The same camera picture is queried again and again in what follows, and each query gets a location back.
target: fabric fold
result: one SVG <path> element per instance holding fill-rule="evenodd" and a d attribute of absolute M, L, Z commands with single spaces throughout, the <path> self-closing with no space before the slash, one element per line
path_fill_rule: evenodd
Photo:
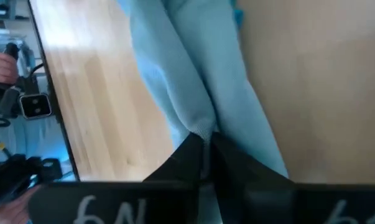
<path fill-rule="evenodd" d="M 287 177 L 271 127 L 246 76 L 230 2 L 119 2 L 130 16 L 141 77 L 167 118 L 175 148 L 189 132 L 209 145 L 212 132 L 220 131 Z"/>

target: wooden floor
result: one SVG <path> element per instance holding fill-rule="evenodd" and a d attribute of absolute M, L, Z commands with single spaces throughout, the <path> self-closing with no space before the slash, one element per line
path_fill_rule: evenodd
<path fill-rule="evenodd" d="M 83 180 L 171 153 L 113 0 L 30 0 Z M 292 179 L 375 182 L 375 0 L 239 0 L 249 79 Z"/>
<path fill-rule="evenodd" d="M 142 180 L 171 154 L 116 1 L 31 0 L 82 180 Z"/>

